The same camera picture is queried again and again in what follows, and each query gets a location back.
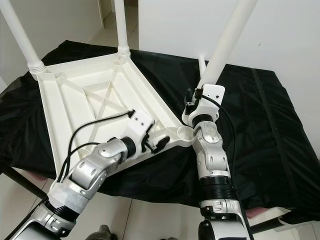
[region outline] white wall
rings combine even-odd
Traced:
[[[64,40],[87,43],[102,27],[98,0],[11,0],[40,58]],[[27,63],[2,14],[0,75],[9,85],[28,71]]]
[[[236,0],[139,0],[139,49],[208,60]],[[320,1],[259,0],[228,63],[273,70],[320,156]]]

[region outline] wire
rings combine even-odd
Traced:
[[[61,181],[62,175],[63,175],[63,173],[64,173],[64,169],[65,169],[66,164],[67,164],[67,158],[68,158],[68,157],[71,157],[72,154],[74,154],[76,151],[78,151],[79,149],[81,149],[81,148],[83,148],[83,147],[85,147],[85,146],[88,146],[88,145],[98,145],[98,144],[100,144],[100,143],[99,143],[99,142],[87,142],[87,143],[85,143],[85,144],[82,144],[82,145],[78,146],[76,149],[74,149],[72,152],[70,152],[70,153],[68,154],[68,156],[65,158],[65,160],[64,160],[64,162],[63,162],[63,164],[62,164],[62,168],[61,168],[59,177],[58,177],[58,179],[57,179],[57,183],[59,183],[59,182]]]
[[[70,141],[69,141],[69,147],[68,147],[68,153],[67,153],[67,156],[66,156],[66,159],[64,160],[64,163],[62,164],[62,168],[61,168],[61,172],[59,174],[59,177],[58,177],[58,182],[62,179],[62,174],[63,174],[63,171],[64,171],[64,168],[65,168],[65,173],[64,173],[64,178],[69,174],[69,170],[70,170],[70,158],[71,158],[71,147],[72,147],[72,143],[74,141],[74,138],[76,136],[76,134],[83,128],[89,126],[89,125],[92,125],[92,124],[97,124],[97,123],[100,123],[100,122],[104,122],[104,121],[108,121],[108,120],[112,120],[112,119],[117,119],[117,118],[120,118],[122,116],[125,116],[125,115],[131,115],[133,112],[132,111],[126,111],[120,115],[116,115],[116,116],[110,116],[110,117],[105,117],[105,118],[102,118],[102,119],[99,119],[99,120],[95,120],[95,121],[90,121],[80,127],[78,127],[72,134],[71,138],[70,138]]]
[[[232,122],[232,119],[230,117],[230,115],[228,114],[228,112],[219,104],[217,103],[215,100],[213,100],[210,97],[207,97],[205,95],[201,95],[201,98],[208,100],[209,102],[213,103],[214,105],[216,105],[218,108],[221,109],[221,111],[224,113],[224,115],[226,116],[227,120],[229,121],[229,124],[231,126],[231,130],[232,130],[232,135],[233,135],[233,152],[232,152],[232,166],[231,166],[231,175],[234,176],[235,175],[235,170],[236,170],[236,151],[237,151],[237,144],[236,144],[236,137],[237,137],[237,132],[236,132],[236,128],[234,123]]]

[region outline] wrinkled fabric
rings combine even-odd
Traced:
[[[116,53],[115,47],[65,41],[43,59],[45,65]],[[199,82],[197,59],[131,51],[131,59],[181,120],[184,96]],[[274,72],[226,65],[217,84],[225,87],[222,106],[236,127],[234,182],[246,209],[291,209],[320,220],[320,166],[286,90]],[[223,148],[232,159],[233,136],[223,113],[217,121]],[[18,78],[1,96],[0,159],[54,178],[48,129],[38,83]],[[199,181],[192,147],[176,146],[104,182],[100,192],[149,202],[198,206]]]

